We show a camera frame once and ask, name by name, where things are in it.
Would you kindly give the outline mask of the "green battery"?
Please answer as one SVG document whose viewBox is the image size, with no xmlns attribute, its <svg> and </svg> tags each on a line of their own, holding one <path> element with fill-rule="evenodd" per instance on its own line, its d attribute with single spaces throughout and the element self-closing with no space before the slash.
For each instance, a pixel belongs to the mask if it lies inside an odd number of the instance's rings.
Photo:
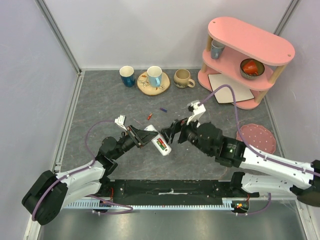
<svg viewBox="0 0 320 240">
<path fill-rule="evenodd" d="M 157 143 L 157 145 L 162 149 L 162 144 L 161 144 L 161 142 L 157 140 L 156 143 Z"/>
</svg>

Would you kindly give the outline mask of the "orange red battery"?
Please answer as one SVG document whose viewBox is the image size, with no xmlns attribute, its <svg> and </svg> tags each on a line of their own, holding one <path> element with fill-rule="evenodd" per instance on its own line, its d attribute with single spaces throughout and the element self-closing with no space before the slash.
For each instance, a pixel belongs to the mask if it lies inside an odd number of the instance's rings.
<svg viewBox="0 0 320 240">
<path fill-rule="evenodd" d="M 167 148 L 166 144 L 161 139 L 159 139 L 158 141 L 160 141 L 162 149 L 165 150 Z"/>
</svg>

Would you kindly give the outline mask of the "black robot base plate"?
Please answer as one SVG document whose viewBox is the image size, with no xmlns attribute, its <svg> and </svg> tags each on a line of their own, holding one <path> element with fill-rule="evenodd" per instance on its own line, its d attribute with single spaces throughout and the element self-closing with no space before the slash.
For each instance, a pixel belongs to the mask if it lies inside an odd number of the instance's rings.
<svg viewBox="0 0 320 240">
<path fill-rule="evenodd" d="M 216 179 L 116 179 L 102 184 L 95 195 L 131 206 L 221 205 L 223 198 L 260 196 L 243 190 L 240 183 Z"/>
</svg>

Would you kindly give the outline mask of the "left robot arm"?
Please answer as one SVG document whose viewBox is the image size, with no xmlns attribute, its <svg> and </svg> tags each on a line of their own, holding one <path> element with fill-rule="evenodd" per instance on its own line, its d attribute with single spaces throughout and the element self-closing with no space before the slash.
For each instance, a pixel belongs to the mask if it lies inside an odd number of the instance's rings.
<svg viewBox="0 0 320 240">
<path fill-rule="evenodd" d="M 134 147 L 144 147 L 157 135 L 156 130 L 130 125 L 120 139 L 107 136 L 89 163 L 60 173 L 44 171 L 23 197 L 22 205 L 32 221 L 46 225 L 63 207 L 78 199 L 94 194 L 106 196 L 110 191 L 108 175 L 118 166 L 116 160 Z"/>
</svg>

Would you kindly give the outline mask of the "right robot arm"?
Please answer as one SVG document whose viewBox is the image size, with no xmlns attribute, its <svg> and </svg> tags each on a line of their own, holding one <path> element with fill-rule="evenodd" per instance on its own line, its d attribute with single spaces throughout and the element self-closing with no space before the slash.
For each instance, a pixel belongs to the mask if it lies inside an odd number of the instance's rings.
<svg viewBox="0 0 320 240">
<path fill-rule="evenodd" d="M 175 120 L 170 127 L 160 130 L 164 139 L 172 143 L 179 134 L 178 143 L 186 141 L 222 166 L 258 171 L 269 175 L 262 183 L 254 182 L 245 174 L 237 174 L 229 191 L 235 197 L 245 192 L 266 191 L 272 193 L 280 189 L 292 193 L 297 200 L 313 207 L 320 205 L 320 161 L 299 162 L 268 154 L 243 141 L 226 137 L 221 129 L 211 122 L 200 124 L 187 119 Z"/>
</svg>

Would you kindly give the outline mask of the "white remote control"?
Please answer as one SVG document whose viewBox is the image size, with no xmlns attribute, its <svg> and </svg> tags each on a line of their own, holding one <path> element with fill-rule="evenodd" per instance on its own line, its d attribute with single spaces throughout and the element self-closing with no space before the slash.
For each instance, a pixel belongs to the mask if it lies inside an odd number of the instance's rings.
<svg viewBox="0 0 320 240">
<path fill-rule="evenodd" d="M 167 156 L 171 153 L 171 147 L 168 145 L 165 138 L 156 130 L 156 128 L 152 124 L 148 125 L 144 130 L 157 133 L 157 135 L 151 140 L 151 142 L 162 156 Z"/>
</svg>

